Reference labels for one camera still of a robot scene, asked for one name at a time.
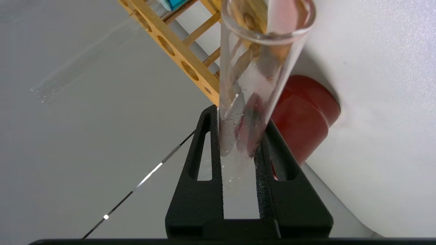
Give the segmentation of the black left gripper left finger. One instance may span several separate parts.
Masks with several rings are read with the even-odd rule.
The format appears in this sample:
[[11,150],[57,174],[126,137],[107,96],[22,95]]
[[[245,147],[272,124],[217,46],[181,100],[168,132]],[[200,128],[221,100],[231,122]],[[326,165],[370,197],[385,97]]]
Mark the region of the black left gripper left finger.
[[[205,136],[210,133],[212,178],[198,180]],[[201,238],[207,222],[224,218],[223,184],[218,143],[217,106],[202,111],[193,134],[170,206],[166,213],[168,238]]]

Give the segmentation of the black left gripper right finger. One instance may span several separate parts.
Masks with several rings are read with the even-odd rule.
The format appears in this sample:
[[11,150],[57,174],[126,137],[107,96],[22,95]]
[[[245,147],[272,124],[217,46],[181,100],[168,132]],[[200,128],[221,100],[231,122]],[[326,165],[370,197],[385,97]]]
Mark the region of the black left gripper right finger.
[[255,153],[260,219],[274,222],[283,238],[327,238],[333,217],[270,121]]

